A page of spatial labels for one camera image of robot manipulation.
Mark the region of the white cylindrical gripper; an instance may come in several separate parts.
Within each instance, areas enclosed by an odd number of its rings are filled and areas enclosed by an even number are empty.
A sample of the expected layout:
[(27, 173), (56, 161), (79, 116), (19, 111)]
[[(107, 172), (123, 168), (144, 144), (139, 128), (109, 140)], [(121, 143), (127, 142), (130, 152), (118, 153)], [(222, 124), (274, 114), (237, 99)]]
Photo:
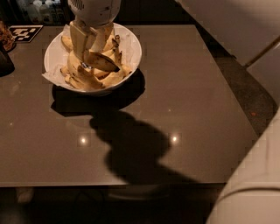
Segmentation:
[(114, 32), (114, 24), (111, 22), (118, 15), (121, 2), (122, 0), (67, 0), (75, 20), (86, 26), (80, 27), (76, 21), (70, 23), (73, 51), (79, 60), (86, 62), (90, 49), (98, 53), (104, 49)]

